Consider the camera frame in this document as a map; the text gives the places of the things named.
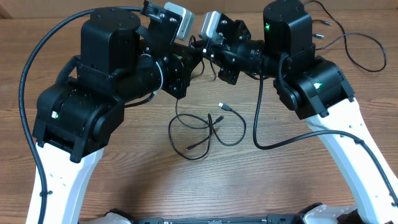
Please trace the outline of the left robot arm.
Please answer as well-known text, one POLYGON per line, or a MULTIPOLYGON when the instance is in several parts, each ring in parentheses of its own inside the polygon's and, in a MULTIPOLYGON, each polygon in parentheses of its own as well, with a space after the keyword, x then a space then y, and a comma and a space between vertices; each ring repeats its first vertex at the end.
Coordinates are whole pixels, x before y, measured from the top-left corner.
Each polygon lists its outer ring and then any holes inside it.
POLYGON ((85 11, 81 50, 37 100, 22 127, 36 164, 27 223, 77 223, 85 191, 126 108, 163 90, 186 95, 201 53, 182 44, 194 14, 168 2, 85 11))

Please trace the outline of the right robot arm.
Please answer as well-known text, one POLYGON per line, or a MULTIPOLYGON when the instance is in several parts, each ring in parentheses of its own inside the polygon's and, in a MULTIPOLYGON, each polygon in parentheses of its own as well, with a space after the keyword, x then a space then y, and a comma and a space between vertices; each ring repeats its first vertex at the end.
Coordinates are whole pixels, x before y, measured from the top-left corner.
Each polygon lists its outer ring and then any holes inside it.
POLYGON ((272 78, 280 101, 325 145, 354 198, 345 207, 315 203, 287 222, 396 223, 397 177, 370 135, 344 73, 316 55, 304 3, 273 1, 263 21, 264 39, 252 40, 243 21, 207 12, 200 32, 204 56, 232 85, 241 72, 272 78))

